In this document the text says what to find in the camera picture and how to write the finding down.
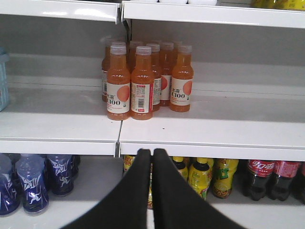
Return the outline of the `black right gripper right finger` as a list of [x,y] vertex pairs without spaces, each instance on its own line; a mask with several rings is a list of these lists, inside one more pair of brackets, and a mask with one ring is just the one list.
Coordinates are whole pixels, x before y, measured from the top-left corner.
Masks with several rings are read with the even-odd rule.
[[179,174],[165,149],[155,149],[152,159],[156,229],[244,228],[202,199]]

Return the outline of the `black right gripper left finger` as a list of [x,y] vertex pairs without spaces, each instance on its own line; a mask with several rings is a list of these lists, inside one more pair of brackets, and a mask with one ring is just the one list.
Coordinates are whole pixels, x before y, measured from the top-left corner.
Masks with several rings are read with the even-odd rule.
[[64,229],[145,229],[150,186],[151,152],[140,149],[121,181],[86,214]]

